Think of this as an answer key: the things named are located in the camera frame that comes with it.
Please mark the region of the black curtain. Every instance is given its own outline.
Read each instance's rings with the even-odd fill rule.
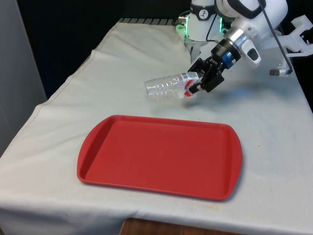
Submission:
[[[313,21],[312,0],[288,0],[283,22],[290,33],[291,20],[306,14]],[[50,97],[73,74],[119,18],[176,18],[188,10],[190,0],[18,0],[38,70]],[[312,86],[306,72],[312,58],[296,59],[296,73],[308,100]]]

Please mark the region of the white wall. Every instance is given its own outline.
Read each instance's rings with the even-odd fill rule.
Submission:
[[[0,0],[0,156],[45,100],[16,0]]]

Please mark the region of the red plastic tray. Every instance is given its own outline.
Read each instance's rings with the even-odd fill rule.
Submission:
[[[242,166],[228,125],[112,116],[85,139],[77,176],[89,184],[224,200]]]

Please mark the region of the white cloth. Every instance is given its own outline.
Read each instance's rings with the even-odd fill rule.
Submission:
[[[0,227],[6,235],[117,235],[135,217],[243,234],[313,234],[313,115],[295,74],[268,75],[279,51],[262,57],[256,70],[241,60],[201,99],[151,104],[144,81],[186,71],[188,51],[172,26],[118,23],[0,159]],[[116,114],[231,125],[244,153],[232,197],[213,202],[80,182],[85,137]]]

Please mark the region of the clear plastic bottle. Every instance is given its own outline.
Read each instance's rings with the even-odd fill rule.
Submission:
[[[146,98],[148,101],[182,99],[185,97],[186,86],[198,83],[196,72],[186,72],[174,76],[155,78],[145,82]]]

